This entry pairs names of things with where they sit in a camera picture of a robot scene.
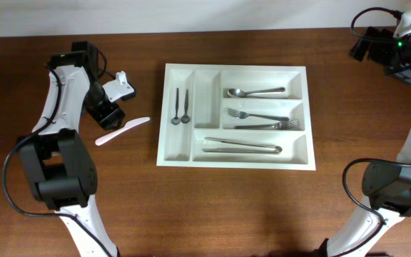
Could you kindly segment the pink plastic knife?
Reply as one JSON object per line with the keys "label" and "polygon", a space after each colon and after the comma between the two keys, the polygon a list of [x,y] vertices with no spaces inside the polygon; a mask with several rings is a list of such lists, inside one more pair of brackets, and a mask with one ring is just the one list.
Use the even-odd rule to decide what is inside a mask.
{"label": "pink plastic knife", "polygon": [[104,136],[101,136],[99,138],[97,138],[95,140],[95,144],[97,146],[102,146],[103,144],[107,143],[108,141],[112,140],[113,138],[119,136],[120,134],[122,134],[123,132],[130,130],[136,126],[139,126],[141,124],[144,124],[148,121],[150,121],[151,118],[150,117],[141,117],[141,118],[137,118],[137,119],[133,119],[130,121],[127,121],[125,123],[125,125],[122,128],[119,128],[113,132],[110,132]]}

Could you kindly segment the steel fork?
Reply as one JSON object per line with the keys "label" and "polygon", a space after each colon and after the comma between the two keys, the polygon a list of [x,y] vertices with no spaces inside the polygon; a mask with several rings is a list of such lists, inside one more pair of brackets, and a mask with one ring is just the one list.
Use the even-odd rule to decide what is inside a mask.
{"label": "steel fork", "polygon": [[260,114],[250,114],[244,111],[239,111],[236,109],[230,109],[230,108],[225,108],[225,112],[234,118],[237,119],[246,119],[249,117],[256,117],[256,118],[261,118],[261,119],[268,119],[268,120],[273,120],[273,121],[289,121],[290,119],[285,116],[267,116],[267,115],[260,115]]}
{"label": "steel fork", "polygon": [[289,119],[288,121],[280,121],[274,124],[234,126],[234,129],[249,130],[298,130],[299,128],[300,121],[298,119]]}

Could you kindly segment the small steel teaspoon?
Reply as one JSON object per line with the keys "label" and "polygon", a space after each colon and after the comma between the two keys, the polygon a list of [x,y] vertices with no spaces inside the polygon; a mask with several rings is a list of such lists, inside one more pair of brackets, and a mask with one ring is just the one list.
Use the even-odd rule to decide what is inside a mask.
{"label": "small steel teaspoon", "polygon": [[178,117],[178,107],[179,107],[179,88],[176,89],[176,98],[175,98],[175,113],[174,113],[174,117],[171,119],[171,123],[173,125],[178,125],[181,120]]}
{"label": "small steel teaspoon", "polygon": [[189,90],[186,89],[185,99],[184,99],[184,114],[181,116],[181,122],[187,124],[190,121],[190,116],[188,115],[189,108]]}

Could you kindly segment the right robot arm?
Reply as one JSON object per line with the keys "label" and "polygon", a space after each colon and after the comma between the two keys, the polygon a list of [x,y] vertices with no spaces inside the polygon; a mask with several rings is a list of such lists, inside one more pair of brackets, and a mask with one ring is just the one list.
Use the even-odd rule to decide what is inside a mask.
{"label": "right robot arm", "polygon": [[[368,58],[385,75],[411,84],[411,3],[404,10],[384,9],[397,19],[394,31],[367,27],[349,56]],[[357,206],[346,225],[313,251],[314,256],[369,256],[371,248],[392,226],[411,216],[411,128],[396,161],[358,158],[343,170],[342,186]]]}

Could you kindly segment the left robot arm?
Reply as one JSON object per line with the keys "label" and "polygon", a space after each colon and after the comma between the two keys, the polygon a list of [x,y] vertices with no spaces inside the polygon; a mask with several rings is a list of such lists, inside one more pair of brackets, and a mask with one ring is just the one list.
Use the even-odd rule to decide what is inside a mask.
{"label": "left robot arm", "polygon": [[121,126],[125,113],[99,83],[103,54],[89,41],[74,42],[68,53],[47,63],[49,92],[33,131],[13,149],[19,155],[31,193],[60,218],[82,256],[119,256],[99,215],[96,166],[78,133],[89,112],[105,130]]}

